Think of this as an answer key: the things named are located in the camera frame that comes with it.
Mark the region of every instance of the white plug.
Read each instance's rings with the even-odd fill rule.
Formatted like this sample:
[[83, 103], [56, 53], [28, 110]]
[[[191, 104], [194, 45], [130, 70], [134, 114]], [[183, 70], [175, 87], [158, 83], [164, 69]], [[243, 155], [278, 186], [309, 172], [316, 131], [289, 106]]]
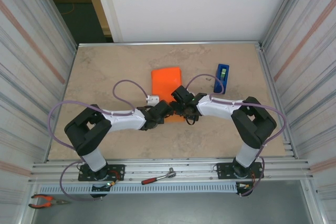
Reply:
[[147, 95], [146, 101], [147, 101], [147, 105], [155, 106], [159, 103], [160, 98], [158, 95]]

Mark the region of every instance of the orange pliers handle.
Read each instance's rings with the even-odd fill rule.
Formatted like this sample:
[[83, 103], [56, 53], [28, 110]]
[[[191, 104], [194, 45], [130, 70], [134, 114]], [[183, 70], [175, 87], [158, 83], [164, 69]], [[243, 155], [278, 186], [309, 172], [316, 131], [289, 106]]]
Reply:
[[51, 207], [52, 203], [51, 201], [54, 199], [53, 196], [48, 196], [48, 195], [44, 195], [44, 194], [36, 194], [31, 196], [32, 199], [36, 199], [36, 198], [42, 198], [47, 200], [46, 203], [44, 203], [43, 205], [34, 205], [34, 204], [29, 204], [28, 206], [34, 209], [41, 209], [41, 208], [45, 208], [45, 207]]

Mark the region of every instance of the ratchet wrench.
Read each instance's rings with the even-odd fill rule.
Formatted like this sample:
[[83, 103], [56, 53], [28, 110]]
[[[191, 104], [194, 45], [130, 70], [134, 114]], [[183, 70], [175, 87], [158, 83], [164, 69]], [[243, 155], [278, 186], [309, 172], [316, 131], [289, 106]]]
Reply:
[[153, 183], [153, 182], [156, 182], [160, 179], [163, 179], [163, 178], [173, 178], [176, 176], [176, 172], [174, 171], [174, 169], [171, 167], [169, 168], [169, 172], [164, 175], [164, 176], [161, 176], [161, 177], [157, 177], [157, 178], [149, 178], [149, 179], [146, 179], [146, 180], [143, 180], [141, 181], [141, 184], [142, 185], [147, 185], [147, 184], [150, 184], [150, 183]]

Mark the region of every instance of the red handle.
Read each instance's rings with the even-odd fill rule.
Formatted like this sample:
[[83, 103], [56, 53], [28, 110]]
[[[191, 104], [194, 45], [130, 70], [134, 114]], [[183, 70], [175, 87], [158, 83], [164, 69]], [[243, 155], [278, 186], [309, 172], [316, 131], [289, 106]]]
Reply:
[[153, 182], [155, 182], [155, 181], [157, 181], [156, 178], [149, 178], [149, 179], [146, 179], [146, 180], [141, 181], [141, 184], [142, 184], [142, 185], [147, 185], [147, 184], [153, 183]]
[[47, 200], [46, 203], [42, 204], [42, 205], [35, 205], [35, 204], [29, 204], [28, 206], [34, 209], [41, 209], [41, 208], [45, 208], [45, 207], [51, 207], [51, 200], [53, 200], [53, 196], [48, 196], [48, 195], [44, 195], [44, 194], [36, 194], [31, 196], [32, 199], [36, 199], [36, 198], [42, 198]]

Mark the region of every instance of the white wall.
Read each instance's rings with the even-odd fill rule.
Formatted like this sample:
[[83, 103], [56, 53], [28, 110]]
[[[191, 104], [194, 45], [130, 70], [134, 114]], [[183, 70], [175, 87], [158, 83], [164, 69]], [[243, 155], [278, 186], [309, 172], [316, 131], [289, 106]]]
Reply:
[[283, 0], [101, 0], [116, 42], [260, 40]]

